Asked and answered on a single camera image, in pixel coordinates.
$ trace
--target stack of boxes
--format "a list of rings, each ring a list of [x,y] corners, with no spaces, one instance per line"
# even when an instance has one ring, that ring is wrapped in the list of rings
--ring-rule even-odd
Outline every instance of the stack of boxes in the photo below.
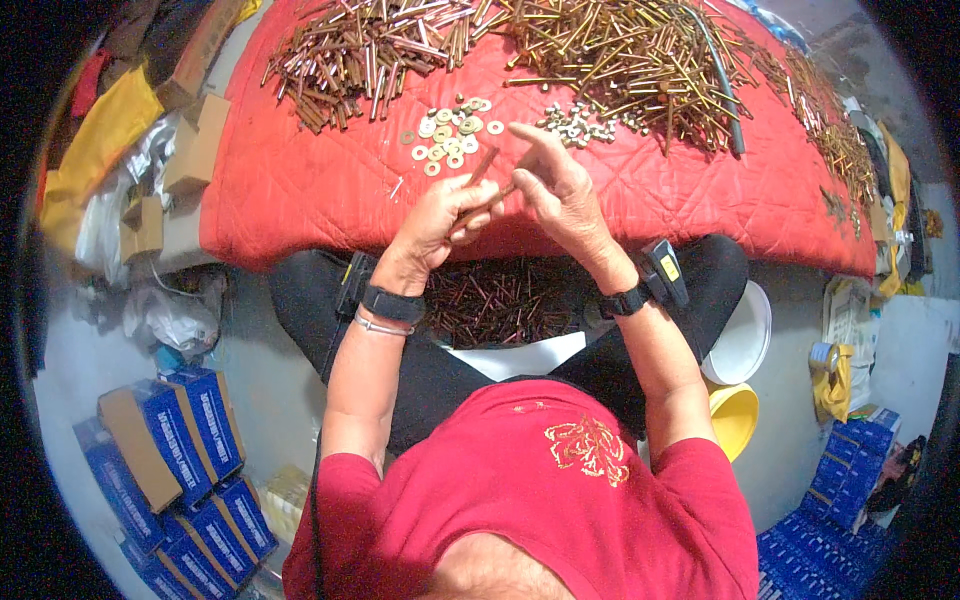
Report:
[[[101,396],[98,412],[74,431],[134,570],[161,598],[232,598],[276,539],[239,474],[223,374],[162,372]]]
[[[878,408],[837,422],[800,508],[756,538],[758,600],[854,598],[886,550],[885,530],[858,526],[900,429],[900,415]]]
[[[885,408],[864,420],[835,423],[801,508],[853,528],[899,430],[900,415]]]
[[[884,533],[869,524],[854,535],[829,519],[794,511],[756,537],[757,600],[859,597],[886,552]]]

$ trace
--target forearm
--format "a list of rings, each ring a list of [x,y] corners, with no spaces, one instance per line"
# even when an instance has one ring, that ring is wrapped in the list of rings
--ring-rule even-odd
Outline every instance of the forearm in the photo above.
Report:
[[[586,266],[605,296],[625,292],[639,281],[633,261],[615,243]],[[646,395],[651,456],[656,458],[667,446],[686,438],[716,442],[707,388],[696,358],[666,311],[647,302],[616,322]]]
[[[396,269],[388,250],[373,273],[371,285],[395,294],[418,296],[417,284],[411,287],[410,280]],[[363,306],[359,311],[363,318],[381,326],[410,326],[375,317]],[[369,458],[382,475],[405,343],[404,336],[369,331],[357,322],[350,323],[327,386],[321,458],[346,448]]]

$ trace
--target black rubber hose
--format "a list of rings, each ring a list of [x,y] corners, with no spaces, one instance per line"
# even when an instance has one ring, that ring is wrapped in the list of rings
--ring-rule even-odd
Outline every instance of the black rubber hose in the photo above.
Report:
[[[713,46],[713,40],[710,39],[710,32],[707,31],[707,26],[704,25],[704,22],[700,20],[700,17],[697,16],[697,13],[692,11],[690,7],[677,3],[670,3],[668,6],[677,7],[683,11],[686,11],[690,16],[693,17],[693,20],[697,22],[697,25],[700,26],[700,31],[704,32],[704,36],[707,38],[707,47],[710,49],[710,54],[713,55],[713,63],[717,67],[717,77],[720,78],[720,86],[723,88],[723,93],[730,98],[736,98],[736,96],[733,95],[733,90],[730,87],[730,80],[727,79],[727,71],[724,70],[723,62],[720,61],[720,55],[717,54],[717,49]],[[725,99],[724,104],[727,105],[727,110],[729,110],[731,114],[738,114],[736,103],[734,101]],[[733,137],[731,152],[734,156],[740,158],[740,155],[742,155],[746,149],[743,146],[743,131],[740,130],[739,118],[731,119],[730,133]]]

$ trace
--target red t-shirt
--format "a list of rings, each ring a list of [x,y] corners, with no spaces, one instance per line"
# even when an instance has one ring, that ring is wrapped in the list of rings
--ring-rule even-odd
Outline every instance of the red t-shirt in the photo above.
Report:
[[[684,440],[651,472],[609,410],[557,381],[477,391],[383,481],[367,459],[328,456],[316,497],[327,598],[416,597],[475,532],[523,548],[579,600],[756,598],[754,526],[723,451]],[[311,532],[304,510],[288,598],[316,597]]]

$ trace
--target black wrist strap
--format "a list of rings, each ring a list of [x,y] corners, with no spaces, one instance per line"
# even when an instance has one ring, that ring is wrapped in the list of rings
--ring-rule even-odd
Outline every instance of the black wrist strap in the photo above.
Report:
[[[401,296],[370,284],[364,292],[362,303],[364,308],[377,317],[410,325],[419,323],[426,313],[423,297]]]
[[[632,290],[627,290],[620,294],[612,294],[603,298],[603,308],[605,311],[619,317],[629,317],[643,308],[643,305],[650,299],[650,290],[641,281]]]

